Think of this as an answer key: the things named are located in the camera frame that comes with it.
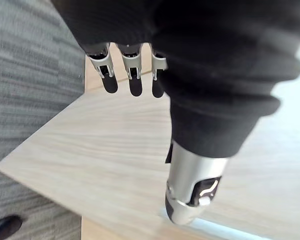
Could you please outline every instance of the wooden table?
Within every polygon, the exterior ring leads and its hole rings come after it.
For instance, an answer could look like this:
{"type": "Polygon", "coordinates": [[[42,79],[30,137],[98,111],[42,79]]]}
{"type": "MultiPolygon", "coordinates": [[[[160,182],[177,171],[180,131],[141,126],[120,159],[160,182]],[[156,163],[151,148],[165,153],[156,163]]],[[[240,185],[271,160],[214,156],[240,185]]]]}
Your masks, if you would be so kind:
{"type": "MultiPolygon", "coordinates": [[[[115,94],[102,87],[87,92],[8,155],[0,171],[84,216],[85,240],[235,239],[204,224],[177,227],[162,216],[169,98],[154,98],[151,81],[150,73],[142,76],[140,97],[129,93],[126,81],[115,94]]],[[[259,121],[201,218],[265,238],[300,240],[300,79],[280,84],[274,94],[283,107],[259,121]]]]}

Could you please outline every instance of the robotic hand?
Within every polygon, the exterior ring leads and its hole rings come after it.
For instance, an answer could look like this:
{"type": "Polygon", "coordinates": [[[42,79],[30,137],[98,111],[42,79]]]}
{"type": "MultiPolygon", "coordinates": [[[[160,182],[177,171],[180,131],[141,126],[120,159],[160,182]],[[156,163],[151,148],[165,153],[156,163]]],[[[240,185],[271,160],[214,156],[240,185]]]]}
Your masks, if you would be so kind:
{"type": "Polygon", "coordinates": [[[295,79],[300,0],[52,0],[109,93],[117,44],[131,94],[142,93],[141,46],[152,46],[152,93],[170,97],[166,210],[175,224],[216,195],[227,158],[280,105],[274,85],[295,79]]]}

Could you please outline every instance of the robotic finger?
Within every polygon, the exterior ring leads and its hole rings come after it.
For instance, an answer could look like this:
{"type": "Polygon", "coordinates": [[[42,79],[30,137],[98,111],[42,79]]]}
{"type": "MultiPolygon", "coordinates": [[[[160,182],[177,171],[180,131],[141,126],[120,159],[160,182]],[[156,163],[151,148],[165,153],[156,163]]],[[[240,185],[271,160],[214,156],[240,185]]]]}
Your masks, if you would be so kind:
{"type": "Polygon", "coordinates": [[[115,93],[118,90],[118,83],[114,72],[114,64],[109,52],[110,43],[100,43],[96,46],[96,53],[89,54],[89,58],[99,73],[103,86],[108,93],[115,93]]]}
{"type": "Polygon", "coordinates": [[[152,94],[156,98],[161,98],[164,90],[158,82],[158,73],[168,68],[166,58],[156,53],[151,48],[151,70],[152,70],[152,94]]]}
{"type": "Polygon", "coordinates": [[[141,47],[142,44],[122,45],[117,44],[122,56],[124,67],[129,78],[130,92],[138,97],[142,93],[141,82],[141,47]]]}

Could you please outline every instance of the gray carpet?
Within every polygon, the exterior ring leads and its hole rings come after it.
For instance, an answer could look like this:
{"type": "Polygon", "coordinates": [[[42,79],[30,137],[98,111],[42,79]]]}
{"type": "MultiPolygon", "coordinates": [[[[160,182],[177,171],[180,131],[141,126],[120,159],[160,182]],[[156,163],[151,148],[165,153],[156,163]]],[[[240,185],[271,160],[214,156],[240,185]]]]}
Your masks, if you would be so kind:
{"type": "MultiPolygon", "coordinates": [[[[84,53],[47,0],[0,0],[0,160],[84,92],[84,53]]],[[[0,174],[10,240],[79,240],[81,218],[0,174]]]]}

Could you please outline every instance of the black sleeve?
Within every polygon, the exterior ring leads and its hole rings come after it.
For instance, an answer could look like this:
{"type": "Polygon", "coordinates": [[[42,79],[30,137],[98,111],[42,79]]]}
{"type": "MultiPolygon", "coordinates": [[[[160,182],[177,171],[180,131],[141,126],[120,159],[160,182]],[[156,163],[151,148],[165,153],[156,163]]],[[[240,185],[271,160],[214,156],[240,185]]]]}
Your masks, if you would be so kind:
{"type": "Polygon", "coordinates": [[[230,157],[280,105],[295,79],[300,0],[52,0],[88,54],[103,42],[149,42],[167,59],[172,138],[205,157],[230,157]]]}

